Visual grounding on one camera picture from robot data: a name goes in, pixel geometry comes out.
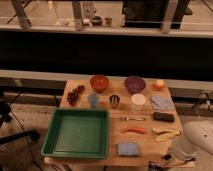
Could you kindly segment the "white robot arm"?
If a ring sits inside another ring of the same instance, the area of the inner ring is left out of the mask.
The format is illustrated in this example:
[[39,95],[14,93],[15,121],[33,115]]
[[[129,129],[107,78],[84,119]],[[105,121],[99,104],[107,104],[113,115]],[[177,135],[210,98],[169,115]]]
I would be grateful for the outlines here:
[[194,158],[197,149],[213,155],[213,121],[187,122],[181,135],[172,141],[171,152],[183,161]]

